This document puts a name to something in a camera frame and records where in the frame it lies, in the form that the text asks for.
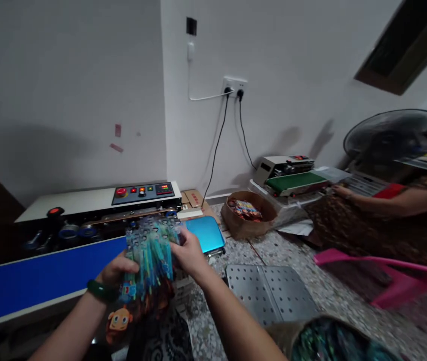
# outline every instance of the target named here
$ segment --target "wall socket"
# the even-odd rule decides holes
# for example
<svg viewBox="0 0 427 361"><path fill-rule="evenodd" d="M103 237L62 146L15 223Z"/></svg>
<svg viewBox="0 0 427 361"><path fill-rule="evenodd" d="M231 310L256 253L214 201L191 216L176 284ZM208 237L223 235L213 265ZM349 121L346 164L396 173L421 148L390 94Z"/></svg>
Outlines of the wall socket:
<svg viewBox="0 0 427 361"><path fill-rule="evenodd" d="M246 95L247 84L247 80L223 77L222 92L225 90L226 87L230 87L234 90L234 92L230 94L231 98L236 98L237 91L239 91L240 89L242 89L244 94Z"/></svg>

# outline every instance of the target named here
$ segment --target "terrazzo floor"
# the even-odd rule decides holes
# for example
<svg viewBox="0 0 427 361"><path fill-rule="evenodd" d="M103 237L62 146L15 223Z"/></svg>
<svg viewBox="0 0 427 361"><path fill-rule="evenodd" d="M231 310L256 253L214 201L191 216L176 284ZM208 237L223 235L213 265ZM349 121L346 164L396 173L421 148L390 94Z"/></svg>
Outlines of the terrazzo floor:
<svg viewBox="0 0 427 361"><path fill-rule="evenodd" d="M212 208L220 216L222 205ZM222 220L221 229L227 228ZM262 237L236 241L226 239L226 254L210 260L223 277L227 264L253 264L292 267L305 283L318 308L359 328L411 361L427 360L427 296L397 310L379 310L366 297L378 292L378 282L370 282L362 269L342 264L329 271L317 267L315 251L295 243L277 231ZM362 288L353 290L353 286ZM215 324L202 291L195 285L186 310L195 360L226 360Z"/></svg>

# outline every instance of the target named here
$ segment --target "green bracelet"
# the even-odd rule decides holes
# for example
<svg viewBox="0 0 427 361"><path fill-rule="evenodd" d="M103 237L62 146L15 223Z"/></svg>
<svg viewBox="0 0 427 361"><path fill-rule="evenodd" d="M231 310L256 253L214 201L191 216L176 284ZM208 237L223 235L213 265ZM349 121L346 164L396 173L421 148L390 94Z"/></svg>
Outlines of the green bracelet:
<svg viewBox="0 0 427 361"><path fill-rule="evenodd" d="M96 280L89 280L87 287L88 291L90 291L96 298L103 302L112 303L118 299L118 290L105 286Z"/></svg>

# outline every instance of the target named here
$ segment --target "green conveyor belt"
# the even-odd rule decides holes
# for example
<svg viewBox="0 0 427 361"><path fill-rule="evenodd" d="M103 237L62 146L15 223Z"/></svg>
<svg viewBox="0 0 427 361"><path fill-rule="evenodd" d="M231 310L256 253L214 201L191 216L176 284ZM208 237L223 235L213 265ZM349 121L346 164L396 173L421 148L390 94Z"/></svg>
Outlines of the green conveyor belt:
<svg viewBox="0 0 427 361"><path fill-rule="evenodd" d="M326 179L316 174L307 172L285 175L278 178L270 178L269 180L267 180L266 184L272 187L276 192L280 193L287 188L301 187L323 181L326 181Z"/></svg>

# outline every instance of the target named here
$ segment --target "white cable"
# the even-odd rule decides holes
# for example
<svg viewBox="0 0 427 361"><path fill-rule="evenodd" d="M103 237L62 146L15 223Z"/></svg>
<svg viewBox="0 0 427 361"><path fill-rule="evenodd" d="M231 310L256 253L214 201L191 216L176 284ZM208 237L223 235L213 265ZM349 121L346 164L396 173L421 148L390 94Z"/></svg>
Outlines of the white cable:
<svg viewBox="0 0 427 361"><path fill-rule="evenodd" d="M220 96L224 96L224 95L231 94L231 93L235 92L235 90L232 90L231 92L228 92L228 93L212 95L212 96L205 97L205 98L192 98L192 97L190 96L190 63L191 63L191 62L188 62L188 80L187 80L188 84L187 84L187 92L188 92L188 99L190 99L191 101L197 101L197 100L206 100L206 99L218 98L218 97L220 97Z"/></svg>

